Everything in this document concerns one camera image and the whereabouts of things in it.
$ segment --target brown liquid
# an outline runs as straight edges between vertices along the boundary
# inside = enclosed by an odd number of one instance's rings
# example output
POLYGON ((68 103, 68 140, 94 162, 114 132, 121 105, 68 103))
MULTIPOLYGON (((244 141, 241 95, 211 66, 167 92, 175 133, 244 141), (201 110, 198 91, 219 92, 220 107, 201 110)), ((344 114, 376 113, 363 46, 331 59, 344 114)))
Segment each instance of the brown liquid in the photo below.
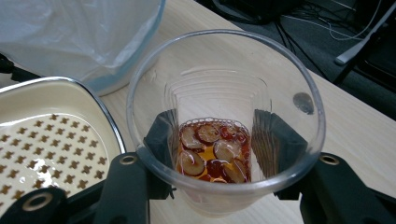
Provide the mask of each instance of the brown liquid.
POLYGON ((239 122, 200 119, 180 126, 177 170, 220 183, 250 182, 250 135, 239 122))

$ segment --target wooden table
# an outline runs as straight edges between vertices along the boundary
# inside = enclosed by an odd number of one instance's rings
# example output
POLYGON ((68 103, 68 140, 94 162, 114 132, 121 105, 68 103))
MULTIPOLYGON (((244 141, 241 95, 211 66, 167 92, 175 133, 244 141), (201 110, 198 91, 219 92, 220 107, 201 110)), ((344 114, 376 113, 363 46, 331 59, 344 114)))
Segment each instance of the wooden table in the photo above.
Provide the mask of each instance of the wooden table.
MULTIPOLYGON (((192 0, 168 0, 156 42, 205 29, 236 29, 192 0)), ((327 133, 323 151, 346 160, 370 188, 396 197, 396 122, 312 73, 325 106, 327 133)), ((116 121, 128 150, 133 143, 126 126, 128 88, 102 99, 116 121)), ((151 201, 151 223, 303 223, 300 202, 267 195, 249 208, 224 218, 202 217, 177 197, 151 201)))

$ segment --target plastic bag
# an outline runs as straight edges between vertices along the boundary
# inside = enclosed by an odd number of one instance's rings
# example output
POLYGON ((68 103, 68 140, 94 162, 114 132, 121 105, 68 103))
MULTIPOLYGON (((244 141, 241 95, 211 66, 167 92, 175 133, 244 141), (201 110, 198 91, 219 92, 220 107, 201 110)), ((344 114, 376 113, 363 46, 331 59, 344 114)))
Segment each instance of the plastic bag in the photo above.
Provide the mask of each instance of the plastic bag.
POLYGON ((102 91, 125 79, 163 8, 164 0, 0 0, 0 52, 40 76, 102 91))

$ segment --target gray carpet floor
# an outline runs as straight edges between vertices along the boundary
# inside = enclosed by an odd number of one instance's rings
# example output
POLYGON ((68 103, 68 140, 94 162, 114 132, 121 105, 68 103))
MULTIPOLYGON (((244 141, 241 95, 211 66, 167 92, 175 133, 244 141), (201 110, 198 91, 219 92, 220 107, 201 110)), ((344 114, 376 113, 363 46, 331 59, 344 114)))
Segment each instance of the gray carpet floor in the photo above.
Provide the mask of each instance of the gray carpet floor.
MULTIPOLYGON (((228 14, 241 18, 248 18, 248 16, 246 16, 243 11, 241 12, 238 10, 238 8, 219 4, 219 0, 215 0, 214 2, 218 8, 228 14)), ((318 6, 329 9, 341 18, 353 17, 354 11, 340 5, 340 2, 341 0, 338 2, 331 0, 314 1, 318 6)), ((354 0, 344 0, 342 4, 353 7, 354 2, 354 0)), ((284 42, 284 40, 282 40, 274 21, 265 24, 247 24, 245 22, 230 21, 245 31, 268 36, 282 44, 286 43, 286 46, 295 52, 297 57, 299 57, 308 69, 317 73, 319 76, 326 77, 332 82, 344 68, 344 65, 338 65, 334 62, 335 58, 360 42, 359 39, 349 39, 343 35, 354 36, 359 32, 359 29, 363 29, 364 26, 361 28, 354 27, 355 30, 350 31, 343 27, 336 27, 335 25, 330 26, 329 23, 321 20, 302 20, 301 17, 296 18, 294 16, 299 10, 294 9, 292 12, 293 13, 287 12, 280 16, 279 22, 304 52, 299 50, 295 45, 291 47, 287 41, 284 42)), ((324 10, 321 10, 319 13, 324 16, 331 16, 324 10)), ((384 115, 396 120, 396 93, 377 85, 373 81, 353 71, 346 77, 343 83, 338 85, 338 87, 384 115)))

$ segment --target transparent cup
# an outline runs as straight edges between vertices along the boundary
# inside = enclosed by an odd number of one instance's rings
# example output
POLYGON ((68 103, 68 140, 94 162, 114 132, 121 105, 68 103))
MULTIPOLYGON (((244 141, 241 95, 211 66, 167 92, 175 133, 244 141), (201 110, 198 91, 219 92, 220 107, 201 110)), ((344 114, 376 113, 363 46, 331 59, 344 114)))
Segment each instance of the transparent cup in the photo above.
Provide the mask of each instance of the transparent cup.
POLYGON ((324 143, 312 77, 291 52, 261 35, 207 30, 170 39, 137 66, 129 88, 127 122, 137 154, 205 216, 227 216, 297 182, 324 143), (212 183, 176 170, 180 125, 213 119, 247 128, 248 183, 212 183))

